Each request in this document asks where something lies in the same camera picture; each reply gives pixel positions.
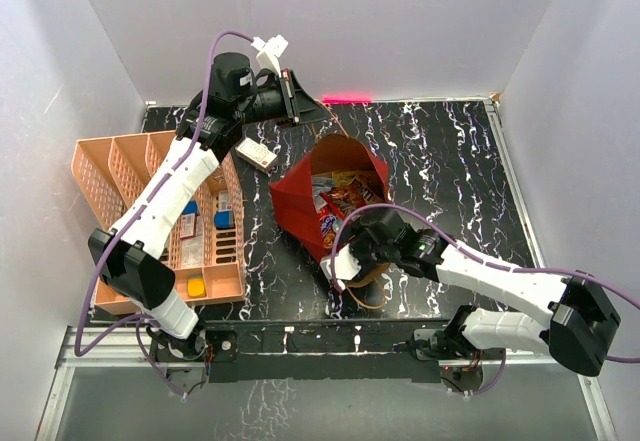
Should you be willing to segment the large red snack bag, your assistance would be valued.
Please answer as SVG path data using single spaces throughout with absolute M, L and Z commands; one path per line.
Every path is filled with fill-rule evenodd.
M 325 249 L 333 246 L 343 220 L 358 207 L 358 204 L 357 197 L 346 188 L 333 188 L 314 197 L 314 207 Z

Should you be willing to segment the yellow candy packet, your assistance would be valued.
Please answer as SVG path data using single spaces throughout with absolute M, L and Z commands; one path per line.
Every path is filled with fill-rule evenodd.
M 354 181 L 358 180 L 359 171 L 341 171 L 333 172 L 332 178 L 336 188 L 348 187 Z

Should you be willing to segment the red paper bag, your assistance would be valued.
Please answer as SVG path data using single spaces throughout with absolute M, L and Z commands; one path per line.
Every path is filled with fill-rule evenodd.
M 277 225 L 299 241 L 317 263 L 330 254 L 333 242 L 325 241 L 321 232 L 312 178 L 352 171 L 371 173 L 374 192 L 384 202 L 388 200 L 388 164 L 344 131 L 319 137 L 284 177 L 269 185 Z

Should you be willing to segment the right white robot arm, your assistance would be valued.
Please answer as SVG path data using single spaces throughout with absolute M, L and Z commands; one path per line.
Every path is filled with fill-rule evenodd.
M 430 224 L 417 229 L 404 209 L 375 205 L 347 221 L 336 249 L 340 285 L 383 264 L 405 273 L 474 291 L 507 305 L 505 312 L 462 306 L 420 348 L 434 356 L 466 358 L 490 349 L 549 355 L 583 376 L 600 374 L 621 318 L 603 287 L 581 272 L 523 268 L 474 250 Z

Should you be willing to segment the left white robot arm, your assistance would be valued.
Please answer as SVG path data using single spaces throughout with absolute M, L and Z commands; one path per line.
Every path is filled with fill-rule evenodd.
M 161 260 L 164 243 L 198 188 L 241 140 L 245 125 L 274 120 L 298 126 L 321 121 L 328 110 L 301 87 L 279 55 L 263 48 L 260 67 L 237 52 L 217 55 L 204 89 L 178 124 L 168 154 L 131 207 L 106 230 L 88 240 L 94 280 L 103 280 L 151 316 L 172 337 L 182 358 L 194 360 L 207 337 L 198 317 L 179 296 L 173 271 Z

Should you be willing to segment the brown candy packet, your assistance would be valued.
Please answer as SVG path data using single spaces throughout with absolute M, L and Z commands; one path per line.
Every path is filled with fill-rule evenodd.
M 374 188 L 372 177 L 368 174 L 360 174 L 357 181 L 344 188 L 347 189 L 349 200 L 356 208 L 384 202 L 383 196 Z

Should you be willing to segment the small white box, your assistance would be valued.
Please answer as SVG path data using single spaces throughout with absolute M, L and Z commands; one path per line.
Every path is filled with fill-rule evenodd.
M 270 151 L 265 145 L 245 137 L 236 146 L 237 155 L 263 172 L 270 171 L 277 163 L 277 155 Z

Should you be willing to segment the silver snack packet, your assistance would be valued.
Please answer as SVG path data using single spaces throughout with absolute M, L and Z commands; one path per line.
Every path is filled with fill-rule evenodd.
M 335 187 L 335 181 L 330 176 L 313 176 L 311 181 L 314 207 L 319 210 L 326 204 L 321 200 L 321 194 L 331 191 Z

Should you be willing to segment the blue item in basket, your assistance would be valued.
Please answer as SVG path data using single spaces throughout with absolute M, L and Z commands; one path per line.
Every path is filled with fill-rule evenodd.
M 218 211 L 213 216 L 213 223 L 217 230 L 229 230 L 235 227 L 232 211 Z

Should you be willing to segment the red white packet in basket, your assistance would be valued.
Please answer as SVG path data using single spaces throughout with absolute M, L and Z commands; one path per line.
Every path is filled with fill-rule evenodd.
M 190 239 L 197 233 L 197 218 L 196 213 L 183 214 L 180 217 L 180 238 Z

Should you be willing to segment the peach plastic organizer basket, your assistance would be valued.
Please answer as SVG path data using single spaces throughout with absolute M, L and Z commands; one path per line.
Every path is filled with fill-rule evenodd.
M 76 142 L 71 170 L 103 230 L 131 208 L 168 154 L 172 131 L 91 138 Z M 180 221 L 164 239 L 163 263 L 175 273 L 180 296 L 191 305 L 236 302 L 245 295 L 243 193 L 228 155 L 195 192 L 197 235 L 180 238 Z M 232 211 L 235 227 L 217 230 L 213 216 Z M 207 296 L 190 298 L 187 279 L 201 275 Z

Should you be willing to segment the yellow sponge block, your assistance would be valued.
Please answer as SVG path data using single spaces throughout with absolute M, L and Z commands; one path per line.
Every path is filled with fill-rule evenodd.
M 187 294 L 194 299 L 207 296 L 206 283 L 201 275 L 190 276 L 187 279 Z

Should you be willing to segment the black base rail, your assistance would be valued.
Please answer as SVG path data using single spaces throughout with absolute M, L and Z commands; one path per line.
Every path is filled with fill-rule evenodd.
M 199 355 L 179 358 L 152 337 L 154 360 L 170 368 L 201 368 L 209 383 L 253 380 L 408 379 L 438 383 L 446 370 L 469 369 L 473 384 L 481 368 L 500 358 L 435 352 L 442 320 L 344 319 L 312 321 L 208 321 L 196 347 Z

